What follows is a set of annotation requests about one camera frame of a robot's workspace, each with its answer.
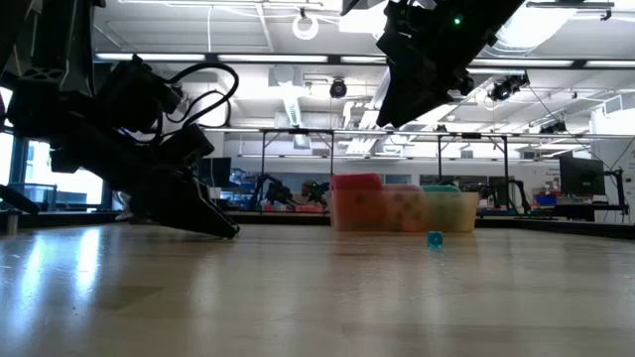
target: ceiling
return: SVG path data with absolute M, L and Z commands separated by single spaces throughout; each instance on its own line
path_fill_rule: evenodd
M 298 11 L 293 9 L 169 7 L 163 4 L 109 1 L 95 16 L 95 45 L 100 52 L 161 53 L 285 53 L 376 55 L 375 39 L 370 34 L 342 33 L 336 23 L 338 4 L 327 3 L 326 11 L 311 12 L 323 17 L 312 40 L 300 40 L 292 31 Z M 618 7 L 613 19 L 599 21 L 601 12 L 579 11 L 553 36 L 534 48 L 528 57 L 541 58 L 635 58 L 635 9 Z M 162 72 L 176 72 L 182 64 L 156 64 Z M 268 75 L 272 65 L 235 65 L 240 87 L 235 94 L 233 118 L 241 123 L 272 118 L 284 110 L 283 100 L 268 93 Z M 381 66 L 300 65 L 304 82 L 311 90 L 299 99 L 303 111 L 342 113 L 346 100 L 330 99 L 328 89 L 335 77 L 344 78 L 348 96 L 356 100 L 370 99 L 381 83 L 385 68 Z M 614 97 L 619 90 L 635 88 L 635 70 L 529 70 L 536 94 L 555 112 L 565 112 L 571 131 L 587 128 L 588 109 L 601 100 Z M 221 74 L 221 86 L 229 87 L 231 79 Z M 205 91 L 205 83 L 191 86 L 191 92 Z M 468 105 L 458 106 L 451 114 L 453 125 L 493 123 L 503 131 L 526 127 L 548 113 L 529 89 L 524 89 L 491 110 L 487 87 L 473 93 Z M 577 99 L 572 99 L 577 92 Z

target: table surface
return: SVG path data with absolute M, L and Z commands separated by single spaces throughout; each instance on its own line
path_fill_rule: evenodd
M 635 245 L 159 226 L 0 237 L 2 356 L 632 356 Z

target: computer monitor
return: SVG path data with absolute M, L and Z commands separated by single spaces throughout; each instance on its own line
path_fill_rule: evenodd
M 560 177 L 564 194 L 606 194 L 604 166 L 600 160 L 560 157 Z
M 201 159 L 198 161 L 198 179 L 213 187 L 229 187 L 231 158 Z

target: translucent plastic bin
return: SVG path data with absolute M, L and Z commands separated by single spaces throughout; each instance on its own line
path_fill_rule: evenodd
M 331 227 L 337 231 L 469 233 L 478 193 L 422 190 L 334 190 Z

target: blue block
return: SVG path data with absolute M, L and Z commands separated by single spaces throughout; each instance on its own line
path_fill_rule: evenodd
M 444 247 L 444 234 L 437 231 L 428 232 L 428 248 L 440 249 Z

